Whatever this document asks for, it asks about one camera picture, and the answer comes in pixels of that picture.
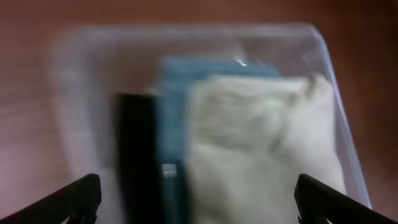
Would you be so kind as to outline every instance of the wooden surface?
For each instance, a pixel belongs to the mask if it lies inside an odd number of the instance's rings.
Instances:
[[[15,0],[0,7],[0,217],[70,182],[46,80],[49,42],[80,24],[309,22],[324,35],[373,207],[398,220],[393,1]]]

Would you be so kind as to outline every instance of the blue folded fabric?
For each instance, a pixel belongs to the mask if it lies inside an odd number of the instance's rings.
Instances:
[[[186,99],[197,80],[214,74],[240,77],[278,77],[271,65],[246,65],[235,60],[194,60],[165,58],[160,62],[160,97],[157,100],[160,162],[182,160],[187,145]]]
[[[247,77],[279,77],[271,65],[246,65],[234,60],[194,60],[165,58],[160,61],[160,96],[157,100],[157,158],[167,223],[189,222],[189,202],[183,159],[188,145],[185,127],[186,100],[197,80],[214,74]]]

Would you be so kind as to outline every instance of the black object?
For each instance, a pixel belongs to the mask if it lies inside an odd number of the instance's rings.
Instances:
[[[88,174],[2,220],[7,223],[94,224],[101,203],[100,178]]]
[[[294,198],[301,224],[397,224],[307,174],[299,175]]]
[[[155,151],[154,97],[120,94],[116,114],[118,178],[127,222],[165,223]]]

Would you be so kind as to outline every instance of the clear plastic container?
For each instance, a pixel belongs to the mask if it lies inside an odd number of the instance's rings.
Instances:
[[[155,93],[163,56],[269,63],[282,77],[324,74],[335,89],[336,149],[348,196],[371,208],[330,56],[313,26],[86,26],[57,39],[49,65],[71,173],[103,175],[98,221],[123,222],[115,206],[113,93]]]

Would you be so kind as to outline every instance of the white towel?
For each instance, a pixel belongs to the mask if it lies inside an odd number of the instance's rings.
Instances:
[[[188,107],[193,222],[297,223],[300,173],[345,194],[333,102],[321,76],[198,83]]]

